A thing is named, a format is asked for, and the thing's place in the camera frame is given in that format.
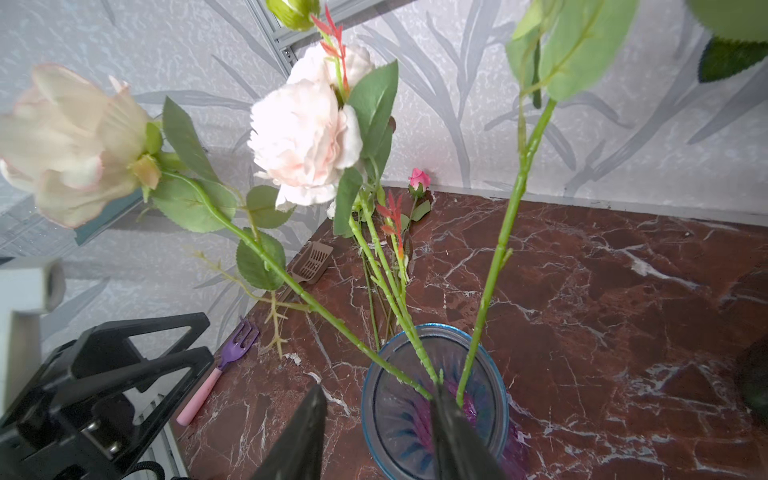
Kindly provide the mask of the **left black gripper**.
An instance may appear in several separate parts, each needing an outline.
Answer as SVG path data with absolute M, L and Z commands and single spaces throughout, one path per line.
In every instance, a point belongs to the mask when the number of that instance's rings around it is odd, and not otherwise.
M 180 474 L 169 422 L 213 363 L 202 312 L 110 321 L 57 348 L 1 419 L 3 479 Z

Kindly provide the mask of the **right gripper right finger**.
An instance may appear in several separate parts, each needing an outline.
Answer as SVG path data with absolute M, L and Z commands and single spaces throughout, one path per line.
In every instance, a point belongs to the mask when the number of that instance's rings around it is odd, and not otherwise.
M 476 434 L 444 385 L 430 401 L 431 435 L 437 479 L 503 479 L 496 459 Z

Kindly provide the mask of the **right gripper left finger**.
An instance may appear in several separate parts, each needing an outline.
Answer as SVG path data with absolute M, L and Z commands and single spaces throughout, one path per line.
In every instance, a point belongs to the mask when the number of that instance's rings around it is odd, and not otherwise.
M 327 400 L 320 385 L 310 389 L 253 480 L 313 480 L 322 475 Z

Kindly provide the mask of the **large cream pink rose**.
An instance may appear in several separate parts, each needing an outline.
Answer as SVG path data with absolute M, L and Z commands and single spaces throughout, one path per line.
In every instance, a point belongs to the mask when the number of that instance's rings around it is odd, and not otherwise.
M 107 94 L 69 69 L 42 65 L 16 108 L 1 118 L 1 172 L 29 192 L 38 211 L 67 228 L 95 219 L 112 201 L 141 192 L 185 230 L 233 233 L 240 277 L 265 291 L 302 295 L 306 310 L 340 332 L 345 323 L 287 272 L 272 230 L 295 207 L 279 211 L 276 185 L 241 194 L 215 173 L 189 115 L 167 100 L 152 119 L 123 82 Z

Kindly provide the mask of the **pale pink peony stem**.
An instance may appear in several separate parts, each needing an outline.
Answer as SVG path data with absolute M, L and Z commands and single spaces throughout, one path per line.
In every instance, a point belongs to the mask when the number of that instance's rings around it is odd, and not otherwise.
M 342 25 L 320 1 L 266 7 L 282 26 L 315 31 L 320 40 L 292 66 L 285 85 L 251 109 L 248 145 L 258 174 L 276 185 L 279 211 L 328 207 L 336 235 L 357 241 L 374 285 L 428 378 L 438 382 L 406 305 L 410 220 L 403 199 L 381 184 L 396 128 L 399 65 L 376 65 L 366 48 L 345 41 Z

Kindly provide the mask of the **small white rose stem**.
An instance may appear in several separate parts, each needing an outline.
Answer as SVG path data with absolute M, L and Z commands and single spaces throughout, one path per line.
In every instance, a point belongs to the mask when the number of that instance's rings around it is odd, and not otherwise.
M 533 1 L 505 45 L 518 81 L 519 171 L 510 194 L 456 391 L 464 405 L 475 357 L 500 273 L 513 254 L 509 239 L 544 133 L 559 103 L 593 86 L 614 62 L 637 1 Z

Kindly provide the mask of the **white rose green leaves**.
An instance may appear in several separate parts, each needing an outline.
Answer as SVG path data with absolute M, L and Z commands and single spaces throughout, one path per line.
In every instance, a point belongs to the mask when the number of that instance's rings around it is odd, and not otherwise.
M 712 36 L 699 60 L 700 83 L 741 73 L 767 57 L 767 0 L 688 0 Z

